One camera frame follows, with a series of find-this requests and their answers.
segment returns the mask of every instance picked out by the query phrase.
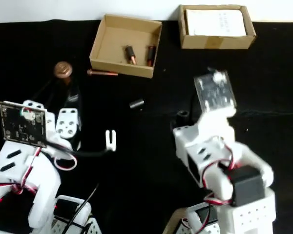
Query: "black cloth background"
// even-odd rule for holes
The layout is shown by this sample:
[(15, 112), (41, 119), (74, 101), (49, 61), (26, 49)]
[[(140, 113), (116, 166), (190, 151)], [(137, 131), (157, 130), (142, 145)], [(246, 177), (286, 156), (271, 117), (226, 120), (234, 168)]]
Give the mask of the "black cloth background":
[[(56, 62), (73, 65), (83, 97), (83, 150), (100, 150), (105, 130), (117, 131), (117, 152), (79, 158), (61, 172), (59, 194), (86, 198), (104, 234), (162, 233), (172, 212), (202, 195), (176, 158), (169, 121), (188, 109), (193, 77), (226, 69), (237, 100), (230, 119), (236, 139), (274, 169), (276, 234), (293, 234), (293, 23), (254, 23), (249, 50), (182, 50), (178, 24), (163, 22), (153, 79), (87, 77), (99, 21), (0, 24), (0, 101), (22, 103), (52, 77)], [(146, 101), (141, 112), (128, 103)], [(196, 102), (195, 113), (199, 107)], [(3, 144), (0, 129), (0, 149)]]

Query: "cardboard box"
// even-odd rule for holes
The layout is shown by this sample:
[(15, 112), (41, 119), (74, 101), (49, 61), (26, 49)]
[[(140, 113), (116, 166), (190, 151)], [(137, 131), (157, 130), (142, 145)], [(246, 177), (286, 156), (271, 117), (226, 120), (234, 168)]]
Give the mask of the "cardboard box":
[[(162, 23), (158, 21), (105, 15), (101, 20), (90, 53), (93, 69), (112, 71), (126, 75), (152, 78)], [(148, 46), (156, 45), (152, 67), (147, 66)], [(133, 47), (137, 65), (128, 62), (125, 47)]]
[[(186, 10), (240, 10), (243, 15), (246, 36), (190, 36), (186, 19)], [(240, 5), (180, 5), (179, 12), (180, 42), (183, 49), (248, 49), (256, 39), (256, 33), (248, 10)]]

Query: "white wall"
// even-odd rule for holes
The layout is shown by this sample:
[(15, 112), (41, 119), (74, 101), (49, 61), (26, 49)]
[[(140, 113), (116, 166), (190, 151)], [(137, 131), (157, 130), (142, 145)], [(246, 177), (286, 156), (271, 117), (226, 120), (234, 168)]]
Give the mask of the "white wall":
[(0, 0), (0, 22), (98, 20), (105, 13), (175, 20), (179, 4), (239, 4), (253, 21), (293, 21), (293, 0)]

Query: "paper manual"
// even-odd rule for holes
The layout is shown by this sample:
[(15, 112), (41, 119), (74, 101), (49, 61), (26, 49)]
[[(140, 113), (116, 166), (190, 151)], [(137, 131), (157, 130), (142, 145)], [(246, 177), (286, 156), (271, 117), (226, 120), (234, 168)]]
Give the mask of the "paper manual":
[(246, 36), (240, 10), (186, 10), (190, 36)]

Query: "copper pin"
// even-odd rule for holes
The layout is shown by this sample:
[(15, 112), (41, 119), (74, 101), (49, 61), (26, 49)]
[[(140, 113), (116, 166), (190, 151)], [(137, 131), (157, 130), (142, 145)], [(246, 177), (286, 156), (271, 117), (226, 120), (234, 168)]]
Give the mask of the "copper pin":
[(92, 76), (92, 75), (118, 76), (118, 73), (115, 73), (115, 72), (95, 71), (95, 70), (91, 70), (91, 69), (89, 69), (87, 71), (87, 74), (88, 74), (88, 76)]
[(133, 52), (132, 46), (127, 45), (125, 50), (126, 50), (128, 59), (132, 62), (133, 65), (137, 65), (136, 56), (135, 56), (135, 53)]
[(55, 77), (62, 79), (66, 85), (71, 82), (71, 74), (73, 72), (73, 67), (68, 62), (58, 62), (54, 67)]

